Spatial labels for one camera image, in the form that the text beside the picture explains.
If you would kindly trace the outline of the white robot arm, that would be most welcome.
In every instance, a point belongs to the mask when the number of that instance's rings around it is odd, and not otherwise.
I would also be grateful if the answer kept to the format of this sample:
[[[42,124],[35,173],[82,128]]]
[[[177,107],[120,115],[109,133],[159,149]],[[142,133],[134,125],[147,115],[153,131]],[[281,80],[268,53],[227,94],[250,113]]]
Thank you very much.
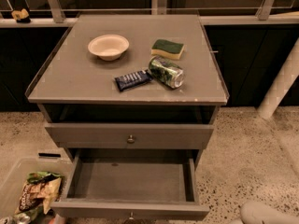
[[[298,77],[299,38],[258,107],[258,113],[262,118],[269,119],[272,117]],[[299,217],[281,213],[275,208],[260,202],[247,201],[240,207],[240,216],[229,224],[299,224]]]

